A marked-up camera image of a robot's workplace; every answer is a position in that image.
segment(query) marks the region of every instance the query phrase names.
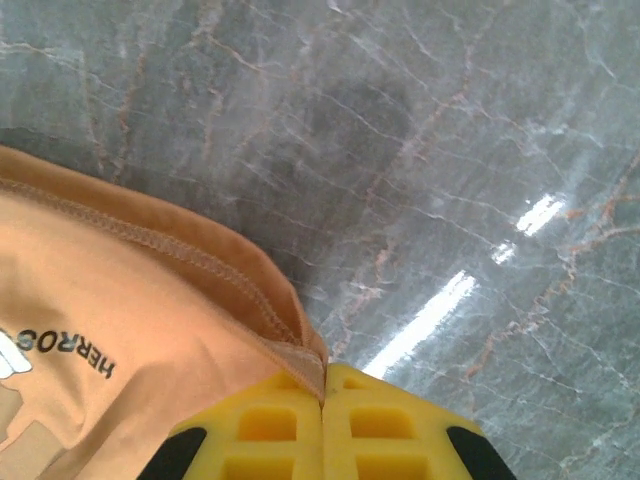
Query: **printed graphic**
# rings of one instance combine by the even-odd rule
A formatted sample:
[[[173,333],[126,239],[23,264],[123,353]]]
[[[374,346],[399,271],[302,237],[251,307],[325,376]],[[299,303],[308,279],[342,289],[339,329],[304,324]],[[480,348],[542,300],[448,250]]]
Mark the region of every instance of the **printed graphic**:
[[[0,330],[0,380],[6,380],[17,373],[31,371],[31,363],[11,338]]]

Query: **fabric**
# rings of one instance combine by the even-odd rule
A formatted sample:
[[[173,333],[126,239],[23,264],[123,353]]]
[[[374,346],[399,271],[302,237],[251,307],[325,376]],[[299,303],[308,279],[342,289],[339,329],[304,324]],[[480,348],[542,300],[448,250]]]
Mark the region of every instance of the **fabric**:
[[[0,479],[133,479],[180,421],[327,351],[238,234],[0,147]]]

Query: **orange t-shirt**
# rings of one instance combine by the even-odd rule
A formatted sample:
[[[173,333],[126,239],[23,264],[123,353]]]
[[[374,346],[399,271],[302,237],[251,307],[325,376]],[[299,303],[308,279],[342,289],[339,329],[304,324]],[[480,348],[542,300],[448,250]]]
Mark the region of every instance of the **orange t-shirt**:
[[[0,479],[135,478],[180,421],[327,353],[236,233],[0,147]]]

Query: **yellow object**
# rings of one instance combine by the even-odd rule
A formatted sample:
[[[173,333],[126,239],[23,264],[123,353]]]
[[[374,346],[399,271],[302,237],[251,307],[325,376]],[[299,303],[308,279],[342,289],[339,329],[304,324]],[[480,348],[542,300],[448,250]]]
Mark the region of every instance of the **yellow object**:
[[[168,442],[191,435],[189,458],[166,443],[139,479],[515,479],[478,426],[441,407],[339,364],[326,392],[321,407],[275,375],[178,425]],[[183,467],[169,473],[167,455]]]

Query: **seam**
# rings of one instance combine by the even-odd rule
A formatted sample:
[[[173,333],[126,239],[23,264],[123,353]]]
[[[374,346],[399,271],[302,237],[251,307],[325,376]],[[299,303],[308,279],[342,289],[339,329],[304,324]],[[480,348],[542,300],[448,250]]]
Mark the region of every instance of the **seam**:
[[[310,360],[311,362],[316,364],[316,366],[323,368],[322,360],[313,353],[300,350],[298,347],[295,347],[294,345],[291,345],[289,343],[274,341],[272,342],[272,344],[276,345],[276,348],[281,348],[282,350],[286,350],[287,352],[292,353],[297,357],[302,357],[306,360]]]
[[[183,263],[193,265],[220,277],[249,297],[249,299],[256,304],[267,323],[287,342],[298,346],[302,345],[302,341],[295,338],[260,289],[245,275],[224,263],[218,257],[170,235],[119,220],[93,208],[59,198],[24,183],[0,178],[0,189],[52,208],[83,223],[106,231],[122,240],[150,248],[163,255],[173,257]]]

